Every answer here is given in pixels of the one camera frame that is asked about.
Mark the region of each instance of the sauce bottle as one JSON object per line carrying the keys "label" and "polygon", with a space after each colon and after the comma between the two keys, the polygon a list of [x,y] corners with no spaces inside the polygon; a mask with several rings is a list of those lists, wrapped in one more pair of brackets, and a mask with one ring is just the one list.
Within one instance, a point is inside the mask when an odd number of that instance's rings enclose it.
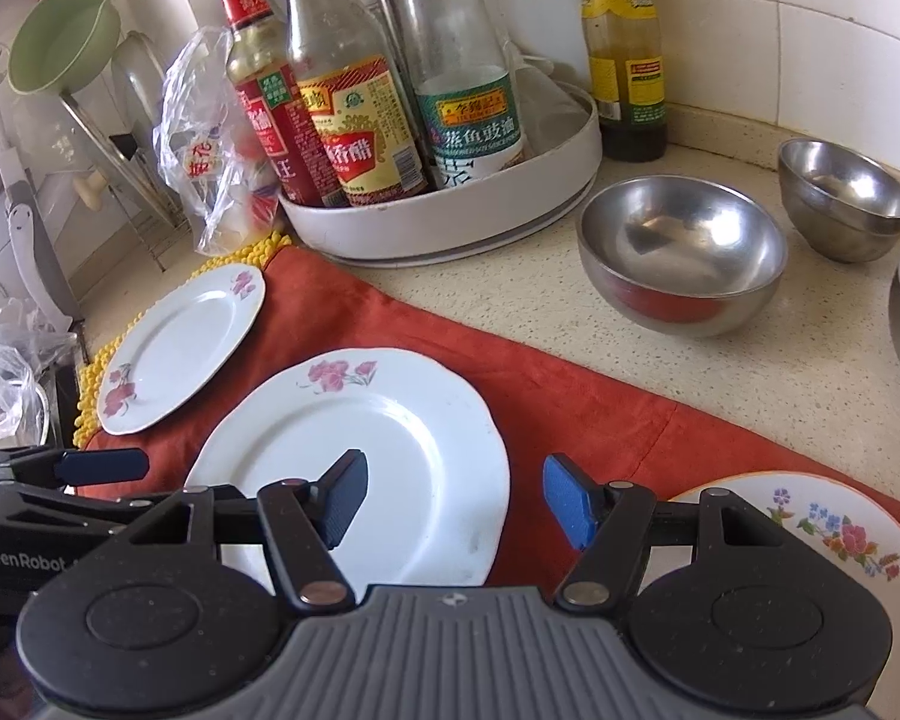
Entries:
{"label": "sauce bottle", "polygon": [[667,148],[660,24],[653,0],[581,0],[604,153],[648,162]]}
{"label": "sauce bottle", "polygon": [[233,28],[226,74],[288,198],[348,205],[290,70],[285,25],[266,0],[223,0],[223,8]]}
{"label": "sauce bottle", "polygon": [[427,188],[379,23],[356,0],[288,0],[290,66],[352,205]]}
{"label": "sauce bottle", "polygon": [[526,139],[484,0],[398,0],[438,188],[516,165]]}

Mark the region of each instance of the yellow fringe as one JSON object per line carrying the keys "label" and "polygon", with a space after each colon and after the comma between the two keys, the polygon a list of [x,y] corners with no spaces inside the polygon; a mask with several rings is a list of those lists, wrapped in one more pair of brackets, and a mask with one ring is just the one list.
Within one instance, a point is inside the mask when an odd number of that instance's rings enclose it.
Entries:
{"label": "yellow fringe", "polygon": [[[281,236],[280,233],[274,232],[269,237],[263,238],[251,247],[243,247],[241,250],[228,254],[224,257],[211,257],[203,265],[201,265],[190,279],[197,278],[200,274],[219,268],[222,265],[230,265],[231,263],[245,263],[247,265],[257,266],[264,269],[266,263],[269,263],[274,255],[283,247],[290,245],[290,236]],[[100,394],[100,386],[103,384],[103,373],[110,364],[110,359],[116,353],[120,344],[127,336],[127,332],[133,327],[144,314],[137,314],[136,319],[127,325],[127,331],[122,333],[119,338],[103,346],[97,354],[94,355],[90,365],[80,369],[80,399],[77,403],[79,415],[74,420],[74,445],[79,449],[84,449],[89,440],[100,429],[100,419],[97,417],[97,396]]]}

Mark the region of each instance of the red placemat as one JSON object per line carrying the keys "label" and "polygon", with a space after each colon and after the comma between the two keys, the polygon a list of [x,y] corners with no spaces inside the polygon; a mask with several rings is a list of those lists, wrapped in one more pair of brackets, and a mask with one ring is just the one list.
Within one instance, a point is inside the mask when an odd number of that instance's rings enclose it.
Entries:
{"label": "red placemat", "polygon": [[179,488],[217,424],[274,373],[351,346],[396,346],[456,371],[487,401],[511,464],[511,504],[490,584],[552,591],[574,558],[543,501],[547,454],[565,452],[594,479],[632,479],[666,499],[759,470],[804,471],[852,485],[900,522],[900,502],[743,428],[659,395],[389,298],[299,248],[266,268],[266,300],[244,343],[186,405],[134,436],[98,433],[89,448],[139,446],[141,482],[87,488],[115,497]]}

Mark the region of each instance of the floral plate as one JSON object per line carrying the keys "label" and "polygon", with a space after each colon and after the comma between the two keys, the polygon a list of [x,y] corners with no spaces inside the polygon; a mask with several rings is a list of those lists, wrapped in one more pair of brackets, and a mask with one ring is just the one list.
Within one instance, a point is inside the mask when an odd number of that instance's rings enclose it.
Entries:
{"label": "floral plate", "polygon": [[190,400],[240,346],[265,290],[260,269],[234,264],[158,300],[103,373],[97,397],[103,429],[113,436],[136,433]]}
{"label": "floral plate", "polygon": [[[893,625],[890,659],[866,704],[900,720],[900,525],[866,495],[823,476],[773,471],[731,476],[674,498],[696,503],[703,488],[732,490],[839,565],[883,604]],[[690,562],[691,547],[653,549],[644,586]]]}
{"label": "floral plate", "polygon": [[[348,449],[367,455],[370,480],[332,555],[357,597],[368,584],[482,584],[509,503],[506,448],[477,391],[428,357],[341,349],[281,371],[217,426],[187,484],[255,495],[317,479]],[[259,546],[221,557],[272,589]]]}

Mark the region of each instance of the beige countertop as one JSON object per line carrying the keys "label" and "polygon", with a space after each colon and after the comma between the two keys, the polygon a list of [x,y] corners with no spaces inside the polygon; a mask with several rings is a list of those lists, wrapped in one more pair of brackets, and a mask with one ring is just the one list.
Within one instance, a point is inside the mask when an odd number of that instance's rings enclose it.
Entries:
{"label": "beige countertop", "polygon": [[[466,260],[355,272],[395,298],[705,410],[900,499],[900,366],[887,322],[900,244],[876,263],[832,263],[787,220],[774,172],[679,146],[649,165],[605,162],[596,187],[648,172],[727,184],[778,219],[789,264],[770,305],[737,332],[689,340],[628,322],[583,273],[572,215]],[[199,264],[189,245],[170,252],[165,274],[135,254],[94,288],[84,301],[92,346],[182,283]]]}

